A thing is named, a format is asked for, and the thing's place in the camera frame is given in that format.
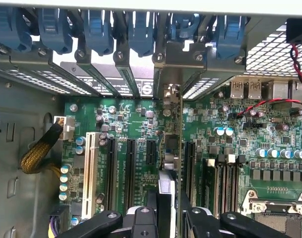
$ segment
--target green circuit board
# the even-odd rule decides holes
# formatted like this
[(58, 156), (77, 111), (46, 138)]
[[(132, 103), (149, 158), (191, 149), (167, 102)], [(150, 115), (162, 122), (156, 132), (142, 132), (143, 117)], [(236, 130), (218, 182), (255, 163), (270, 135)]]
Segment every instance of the green circuit board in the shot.
[[(280, 156), (261, 158), (255, 153), (258, 148), (266, 151), (276, 149), (279, 152), (283, 149), (292, 152), (302, 151), (302, 117), (292, 118), (290, 109), (274, 110), (272, 105), (265, 104), (256, 108), (265, 115), (253, 120), (257, 123), (266, 123), (266, 128), (244, 128), (244, 123), (252, 118), (228, 119), (229, 113), (242, 112), (256, 103), (258, 103), (256, 100), (215, 99), (208, 96), (201, 101), (183, 104), (182, 138), (185, 146), (190, 143), (196, 146), (193, 174), (188, 175), (195, 183), (188, 196), (193, 206), (206, 207), (215, 217), (219, 216), (219, 212), (234, 209), (241, 212), (241, 205), (250, 189), (256, 191), (259, 199), (280, 201), (297, 201), (302, 192), (302, 181), (299, 179), (299, 175), (302, 174), (302, 159), (295, 157), (285, 159)], [(228, 107), (226, 113), (219, 112), (218, 109), (222, 106)], [(279, 119), (282, 122), (270, 122), (270, 119)], [(281, 123), (287, 124), (289, 130), (276, 130), (276, 125)], [(232, 128), (233, 135), (218, 136), (214, 132), (216, 127)], [(210, 154), (210, 147), (217, 148), (217, 152)], [(207, 166), (207, 160), (216, 159), (217, 154), (223, 154), (225, 148), (230, 149), (236, 157), (238, 155), (246, 157), (246, 162), (234, 170), (229, 170), (226, 178), (223, 177), (225, 167), (217, 169), (214, 166)], [(280, 178), (273, 180), (272, 176), (268, 176), (272, 171), (278, 171)], [(221, 196), (227, 199), (224, 207), (218, 200)]]
[[(77, 112), (70, 111), (70, 106), (76, 104)], [(109, 113), (109, 107), (116, 107), (114, 114)], [(141, 110), (152, 112), (152, 118), (142, 116)], [(148, 189), (156, 189), (158, 184), (158, 167), (160, 166), (159, 154), (156, 154), (155, 163), (146, 164), (146, 141), (153, 139), (157, 143), (156, 150), (158, 151), (159, 136), (156, 132), (159, 130), (173, 133), (175, 130), (171, 116), (165, 117), (162, 114), (162, 103), (151, 100), (118, 100), (118, 99), (101, 99), (101, 98), (70, 98), (65, 104), (65, 115), (74, 117), (76, 128), (74, 140), (80, 136), (86, 136), (86, 132), (101, 131), (97, 127), (97, 111), (101, 111), (104, 117), (104, 124), (109, 127), (109, 137), (116, 138), (116, 188), (114, 199), (114, 209), (125, 214), (125, 166), (126, 166), (126, 151), (128, 139), (136, 140), (136, 164), (135, 164), (135, 183), (134, 183), (134, 198), (133, 205), (144, 205), (146, 203), (146, 194)], [(73, 164), (76, 144), (73, 142), (64, 142), (62, 163)], [(96, 196), (107, 192), (107, 175), (106, 175), (106, 146), (99, 147), (98, 154), (98, 172), (97, 172), (97, 188)], [(75, 168), (72, 171), (71, 178), (71, 196), (65, 201), (65, 204), (80, 202), (83, 196), (83, 171)], [(106, 210), (105, 201), (96, 205), (96, 211), (101, 212)]]

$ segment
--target white pci slot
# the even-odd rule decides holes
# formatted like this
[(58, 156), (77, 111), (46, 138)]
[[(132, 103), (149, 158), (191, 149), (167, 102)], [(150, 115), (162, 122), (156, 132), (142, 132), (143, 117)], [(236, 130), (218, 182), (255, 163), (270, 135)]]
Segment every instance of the white pci slot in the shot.
[(86, 132), (82, 219), (95, 214), (98, 141), (98, 132)]

